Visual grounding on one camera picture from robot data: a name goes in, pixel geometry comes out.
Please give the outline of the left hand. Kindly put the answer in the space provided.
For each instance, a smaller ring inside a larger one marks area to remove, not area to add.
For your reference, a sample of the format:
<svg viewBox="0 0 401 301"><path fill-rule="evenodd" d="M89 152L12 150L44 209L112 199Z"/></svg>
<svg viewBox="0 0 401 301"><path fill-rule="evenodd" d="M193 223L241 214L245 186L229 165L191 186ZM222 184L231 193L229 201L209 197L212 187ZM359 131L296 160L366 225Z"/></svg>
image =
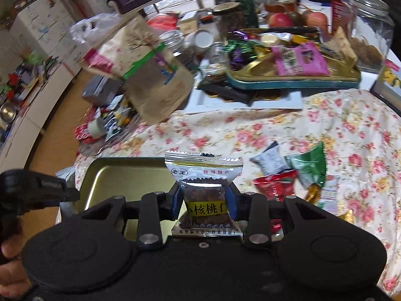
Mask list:
<svg viewBox="0 0 401 301"><path fill-rule="evenodd" d="M30 288L31 283L22 265L20 253L24 246L22 233L13 235L1 245L2 254L10 261L1 265L1 295L17 300Z"/></svg>

